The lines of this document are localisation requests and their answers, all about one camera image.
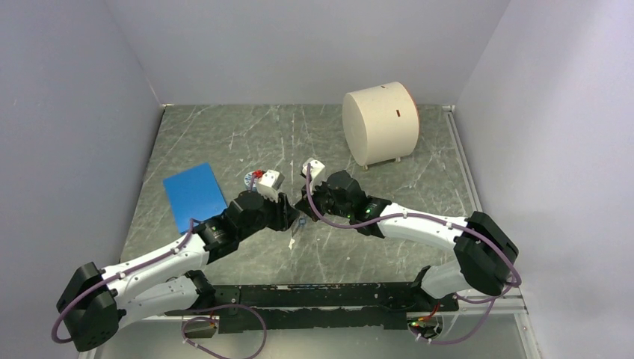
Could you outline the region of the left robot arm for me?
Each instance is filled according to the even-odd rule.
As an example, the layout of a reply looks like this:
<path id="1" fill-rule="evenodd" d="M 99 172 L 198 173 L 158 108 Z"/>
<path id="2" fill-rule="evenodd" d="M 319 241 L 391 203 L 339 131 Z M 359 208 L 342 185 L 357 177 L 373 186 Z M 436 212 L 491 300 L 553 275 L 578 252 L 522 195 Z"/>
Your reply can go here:
<path id="1" fill-rule="evenodd" d="M 79 266 L 56 304 L 52 341 L 73 343 L 79 352 L 96 348 L 131 318 L 129 306 L 139 295 L 228 256 L 260 230 L 287 231 L 299 215 L 284 193 L 270 200 L 243 191 L 220 214 L 191 219 L 185 235 L 162 248 L 103 269 L 93 262 Z"/>

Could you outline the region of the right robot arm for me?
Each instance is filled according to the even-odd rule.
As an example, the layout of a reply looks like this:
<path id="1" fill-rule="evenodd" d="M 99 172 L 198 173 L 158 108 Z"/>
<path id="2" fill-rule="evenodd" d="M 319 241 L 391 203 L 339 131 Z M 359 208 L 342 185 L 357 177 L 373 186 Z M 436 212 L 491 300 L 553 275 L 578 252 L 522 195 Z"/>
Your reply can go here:
<path id="1" fill-rule="evenodd" d="M 411 301 L 420 310 L 430 310 L 441 298 L 460 291 L 474 289 L 498 297 L 522 283 L 514 266 L 517 246 L 483 212 L 467 217 L 432 215 L 367 195 L 347 171 L 325 178 L 321 169 L 306 166 L 302 175 L 305 186 L 296 207 L 312 220 L 453 254 L 452 261 L 424 270 L 416 280 Z"/>

